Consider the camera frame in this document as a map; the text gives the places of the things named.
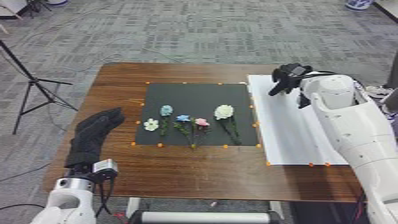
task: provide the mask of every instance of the light stand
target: light stand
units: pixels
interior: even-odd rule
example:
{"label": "light stand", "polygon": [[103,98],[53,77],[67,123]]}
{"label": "light stand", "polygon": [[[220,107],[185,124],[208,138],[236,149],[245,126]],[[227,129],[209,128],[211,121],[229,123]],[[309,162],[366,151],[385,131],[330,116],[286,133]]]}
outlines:
{"label": "light stand", "polygon": [[[28,88],[26,88],[26,92],[25,92],[25,97],[23,97],[23,102],[21,102],[21,109],[19,109],[19,113],[18,113],[16,125],[14,125],[14,131],[12,131],[12,135],[14,135],[14,134],[16,134],[16,130],[18,130],[18,126],[19,126],[21,116],[23,116],[28,112],[32,112],[35,109],[39,109],[41,107],[44,107],[50,103],[55,103],[57,105],[60,105],[62,107],[73,109],[74,111],[76,111],[78,109],[76,109],[76,108],[73,107],[73,105],[66,102],[66,100],[57,96],[57,94],[51,92],[51,90],[41,85],[41,82],[57,83],[57,85],[60,85],[60,84],[64,84],[64,85],[71,85],[71,83],[67,83],[67,82],[58,82],[58,81],[53,81],[53,80],[48,80],[48,79],[37,79],[37,78],[32,76],[32,74],[30,74],[30,72],[28,72],[28,70],[26,70],[26,68],[25,68],[25,66],[23,66],[23,64],[21,64],[21,62],[19,62],[19,60],[18,60],[18,58],[16,58],[16,56],[14,56],[14,54],[12,54],[12,52],[10,52],[10,49],[9,49],[9,47],[5,46],[2,40],[0,40],[0,47],[3,48],[3,51],[5,51],[5,53],[7,53],[7,55],[9,55],[10,59],[12,59],[12,61],[14,61],[14,63],[16,63],[16,65],[18,65],[18,67],[19,67],[23,73],[25,73],[25,77],[28,78]],[[46,97],[46,102],[41,103],[41,104],[39,104],[34,108],[30,108],[28,110],[25,110],[26,100],[28,100],[28,94],[30,94],[30,89],[32,89],[34,86],[37,87],[37,89],[39,89],[39,91],[41,91],[41,93],[42,93],[42,95],[44,95],[44,97]]]}

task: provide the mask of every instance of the black glove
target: black glove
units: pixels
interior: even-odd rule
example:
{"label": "black glove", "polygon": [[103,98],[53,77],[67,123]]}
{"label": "black glove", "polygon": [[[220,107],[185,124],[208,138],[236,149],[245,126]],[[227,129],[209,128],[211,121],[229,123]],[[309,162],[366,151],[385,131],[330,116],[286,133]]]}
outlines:
{"label": "black glove", "polygon": [[121,108],[96,113],[76,125],[66,168],[92,165],[99,161],[103,141],[112,129],[122,124]]}
{"label": "black glove", "polygon": [[282,65],[272,72],[272,81],[277,82],[268,95],[277,95],[279,92],[289,94],[293,88],[300,86],[304,75],[313,71],[311,66],[302,66],[298,63]]}

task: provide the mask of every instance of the carpet floor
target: carpet floor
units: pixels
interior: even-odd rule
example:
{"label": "carpet floor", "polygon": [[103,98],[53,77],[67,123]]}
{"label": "carpet floor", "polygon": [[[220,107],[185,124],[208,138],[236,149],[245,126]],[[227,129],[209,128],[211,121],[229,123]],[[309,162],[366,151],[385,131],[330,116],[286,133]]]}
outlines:
{"label": "carpet floor", "polygon": [[[0,33],[0,39],[35,76],[74,84],[62,86],[58,94],[76,107],[110,62],[298,62],[350,74],[364,84],[385,82],[398,26],[375,7],[353,12],[341,0],[71,0],[51,10],[42,8],[34,18],[26,13],[23,21],[2,20],[10,34]],[[3,58],[0,71],[3,179],[51,161],[74,112],[57,105],[41,108],[23,117],[18,135],[10,135],[26,79]],[[28,105],[41,100],[34,91]],[[44,204],[44,171],[0,182],[0,207]],[[153,210],[213,209],[211,201],[201,200],[147,199],[142,203]],[[124,211],[124,198],[112,198],[110,208]],[[217,209],[263,211],[268,203],[220,201]],[[0,223],[28,223],[37,211],[34,207],[3,210]],[[117,220],[103,215],[98,223]]]}

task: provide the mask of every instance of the white paper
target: white paper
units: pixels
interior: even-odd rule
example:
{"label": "white paper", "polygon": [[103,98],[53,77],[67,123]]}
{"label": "white paper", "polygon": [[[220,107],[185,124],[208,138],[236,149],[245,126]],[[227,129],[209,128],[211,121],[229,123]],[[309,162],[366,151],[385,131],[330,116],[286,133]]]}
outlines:
{"label": "white paper", "polygon": [[298,109],[300,90],[268,95],[275,83],[270,75],[249,75],[249,91],[254,98],[256,116],[266,160],[272,165],[346,165],[327,140],[313,107]]}

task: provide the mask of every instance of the blue flower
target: blue flower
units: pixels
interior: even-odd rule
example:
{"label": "blue flower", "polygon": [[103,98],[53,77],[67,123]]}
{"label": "blue flower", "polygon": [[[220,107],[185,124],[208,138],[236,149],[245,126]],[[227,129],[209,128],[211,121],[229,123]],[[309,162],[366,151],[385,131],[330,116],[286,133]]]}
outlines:
{"label": "blue flower", "polygon": [[165,117],[165,116],[170,116],[170,114],[172,114],[172,107],[170,105],[163,105],[160,108],[160,115],[161,117]]}
{"label": "blue flower", "polygon": [[185,122],[185,121],[190,121],[190,115],[179,115],[176,117],[177,121]]}

